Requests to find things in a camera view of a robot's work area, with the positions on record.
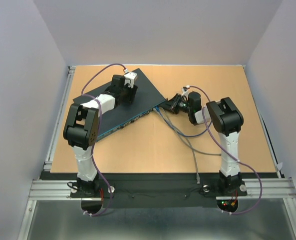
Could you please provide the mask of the grey ethernet cable long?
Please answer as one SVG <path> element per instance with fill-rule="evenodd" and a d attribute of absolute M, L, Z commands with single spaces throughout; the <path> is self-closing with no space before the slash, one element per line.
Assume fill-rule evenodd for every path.
<path fill-rule="evenodd" d="M 153 110 L 154 110 L 154 112 L 159 114 L 159 116 L 165 121 L 165 123 L 176 133 L 176 135 L 180 138 L 180 140 L 183 142 L 183 144 L 185 144 L 188 148 L 190 148 L 193 153 L 199 153 L 199 154 L 206 155 L 206 156 L 221 156 L 220 153 L 203 152 L 203 151 L 193 148 L 191 142 L 189 141 L 189 138 L 186 136 L 183 136 L 183 133 L 176 126 L 174 126 L 172 124 L 172 122 L 170 121 L 170 118 L 168 117 L 168 115 L 166 114 L 165 111 L 163 111 L 165 114 L 165 115 L 163 115 L 157 107 L 153 108 Z"/>

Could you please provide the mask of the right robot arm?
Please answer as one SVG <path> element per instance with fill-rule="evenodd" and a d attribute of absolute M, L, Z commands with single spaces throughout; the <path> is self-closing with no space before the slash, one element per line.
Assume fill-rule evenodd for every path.
<path fill-rule="evenodd" d="M 186 113 L 193 125 L 207 122 L 213 124 L 220 139 L 215 143 L 221 149 L 217 189 L 223 195 L 235 192 L 243 184 L 239 167 L 238 140 L 244 118 L 233 101 L 226 97 L 220 101 L 209 101 L 202 106 L 201 95 L 198 92 L 188 92 L 187 88 L 183 88 L 182 94 L 176 94 L 158 107 L 173 114 L 180 111 Z"/>

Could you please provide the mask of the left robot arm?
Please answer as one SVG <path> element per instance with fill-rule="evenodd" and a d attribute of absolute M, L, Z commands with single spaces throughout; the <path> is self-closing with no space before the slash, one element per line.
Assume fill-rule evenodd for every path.
<path fill-rule="evenodd" d="M 89 96 L 92 100 L 77 104 L 73 103 L 67 115 L 63 137 L 72 147 L 77 162 L 76 183 L 68 186 L 80 191 L 88 197 L 99 192 L 97 174 L 99 170 L 93 163 L 93 147 L 97 140 L 102 115 L 118 107 L 121 103 L 133 103 L 137 86 L 137 73 L 114 75 L 111 84 L 99 96 Z"/>

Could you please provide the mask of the grey ethernet cable short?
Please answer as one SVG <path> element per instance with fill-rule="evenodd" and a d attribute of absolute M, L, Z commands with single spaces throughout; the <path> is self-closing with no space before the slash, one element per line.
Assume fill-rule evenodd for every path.
<path fill-rule="evenodd" d="M 183 136 L 183 134 L 172 124 L 172 122 L 170 121 L 169 117 L 163 116 L 161 111 L 158 110 L 156 107 L 153 108 L 153 111 L 155 113 L 157 113 L 160 118 L 162 120 L 165 121 L 165 123 L 175 132 L 175 134 L 179 137 L 179 139 L 182 141 L 182 143 L 184 143 L 191 151 L 192 151 L 192 156 L 193 156 L 193 161 L 194 161 L 194 166 L 195 166 L 195 170 L 196 170 L 196 181 L 197 184 L 199 185 L 201 183 L 201 179 L 200 179 L 200 174 L 198 171 L 198 164 L 197 164 L 197 159 L 196 159 L 196 154 L 195 154 L 195 150 L 192 147 L 191 142 L 188 140 L 187 137 Z"/>

